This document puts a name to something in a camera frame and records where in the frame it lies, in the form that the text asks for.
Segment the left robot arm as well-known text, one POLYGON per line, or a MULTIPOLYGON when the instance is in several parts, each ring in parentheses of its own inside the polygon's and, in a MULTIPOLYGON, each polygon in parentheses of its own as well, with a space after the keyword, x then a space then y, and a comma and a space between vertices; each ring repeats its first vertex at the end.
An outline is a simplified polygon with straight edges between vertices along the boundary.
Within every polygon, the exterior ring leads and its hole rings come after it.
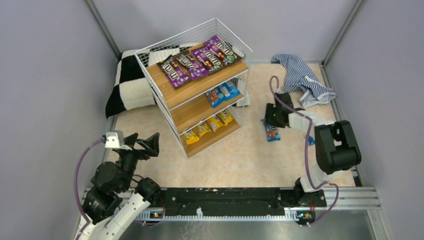
POLYGON ((137 216, 160 199, 161 187, 151 178, 137 182, 126 203, 119 196, 130 189, 137 164, 158 157, 160 133, 147 139, 133 133, 127 137, 121 130, 109 131, 89 145, 77 161, 73 176, 73 191, 80 213, 76 240, 118 240, 137 216), (82 200, 78 190, 78 174, 83 159, 95 146, 104 144, 119 155, 116 162, 105 161, 91 178, 92 188, 82 200))

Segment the yellow candy bag front up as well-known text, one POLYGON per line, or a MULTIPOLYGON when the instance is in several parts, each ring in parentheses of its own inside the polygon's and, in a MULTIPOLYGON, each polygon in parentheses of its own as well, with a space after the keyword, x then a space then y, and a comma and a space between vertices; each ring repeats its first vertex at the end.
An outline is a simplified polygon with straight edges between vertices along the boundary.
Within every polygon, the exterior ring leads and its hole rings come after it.
POLYGON ((193 129, 194 129, 194 131, 196 132, 196 134, 199 138, 201 138, 205 134, 211 132, 210 127, 204 121, 199 123, 198 125, 196 125, 193 129))

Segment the yellow candy bag up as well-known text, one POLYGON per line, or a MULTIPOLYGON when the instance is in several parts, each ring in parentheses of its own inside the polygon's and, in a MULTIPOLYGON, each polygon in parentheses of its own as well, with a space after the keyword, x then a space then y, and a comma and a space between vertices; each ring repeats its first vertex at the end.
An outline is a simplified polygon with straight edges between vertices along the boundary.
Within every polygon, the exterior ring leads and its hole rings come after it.
POLYGON ((200 140, 200 137, 198 136, 196 131, 193 129, 186 130, 185 132, 182 133, 181 136, 184 139, 186 145, 191 145, 200 140))
POLYGON ((196 132, 196 134, 199 138, 201 138, 205 134, 211 132, 210 127, 204 121, 199 123, 198 125, 196 125, 193 129, 194 129, 194 131, 196 132))

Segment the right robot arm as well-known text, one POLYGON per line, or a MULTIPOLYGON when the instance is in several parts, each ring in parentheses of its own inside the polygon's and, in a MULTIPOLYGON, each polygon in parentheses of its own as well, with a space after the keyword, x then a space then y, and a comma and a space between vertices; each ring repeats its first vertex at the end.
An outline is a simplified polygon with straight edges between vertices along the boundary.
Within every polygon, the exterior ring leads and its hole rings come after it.
POLYGON ((320 199, 322 187, 337 175, 359 165, 362 155, 347 120, 328 120, 303 108, 294 108, 288 93, 275 93, 274 103, 266 106, 264 123, 275 128, 297 129, 305 134, 305 146, 315 141, 315 159, 309 166, 305 152, 305 175, 295 181, 293 190, 281 197, 284 206, 307 206, 320 199))

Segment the yellow candy bag back up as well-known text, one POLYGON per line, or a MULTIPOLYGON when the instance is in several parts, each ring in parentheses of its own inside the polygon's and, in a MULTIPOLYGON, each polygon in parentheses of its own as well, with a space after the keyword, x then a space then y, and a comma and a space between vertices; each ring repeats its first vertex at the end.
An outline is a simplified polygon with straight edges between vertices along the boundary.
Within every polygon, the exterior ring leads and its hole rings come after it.
POLYGON ((181 136, 184 139, 186 145, 191 145, 200 140, 200 137, 198 136, 196 131, 193 129, 186 130, 185 132, 182 133, 181 136))

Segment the blue candy bag floor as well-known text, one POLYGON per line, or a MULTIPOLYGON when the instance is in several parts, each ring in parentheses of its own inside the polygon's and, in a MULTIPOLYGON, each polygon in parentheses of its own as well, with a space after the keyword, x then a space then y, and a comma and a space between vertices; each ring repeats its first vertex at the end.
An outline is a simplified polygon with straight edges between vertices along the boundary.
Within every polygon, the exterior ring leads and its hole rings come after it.
POLYGON ((221 92, 221 90, 218 87, 215 87, 207 91, 205 93, 205 96, 212 108, 216 108, 225 100, 224 94, 221 92))

